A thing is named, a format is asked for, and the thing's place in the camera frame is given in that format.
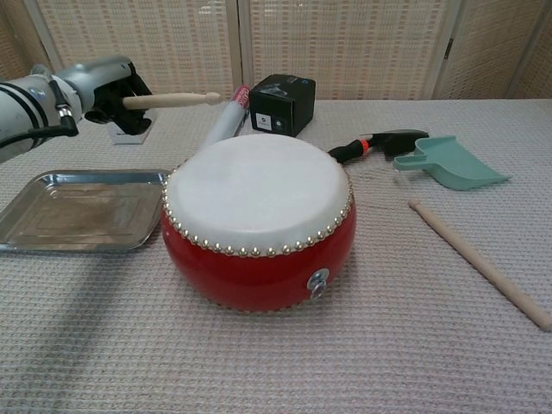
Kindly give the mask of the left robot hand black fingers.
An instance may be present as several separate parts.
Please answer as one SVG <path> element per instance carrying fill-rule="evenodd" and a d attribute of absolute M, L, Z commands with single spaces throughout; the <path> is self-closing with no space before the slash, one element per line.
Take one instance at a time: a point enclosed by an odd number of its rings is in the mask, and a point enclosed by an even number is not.
<path fill-rule="evenodd" d="M 86 120 L 113 122 L 128 135 L 142 134 L 150 127 L 152 121 L 145 117 L 145 110 L 129 110 L 122 102 L 125 97 L 151 94 L 130 58 L 104 57 L 67 67 L 56 76 L 77 92 Z"/>

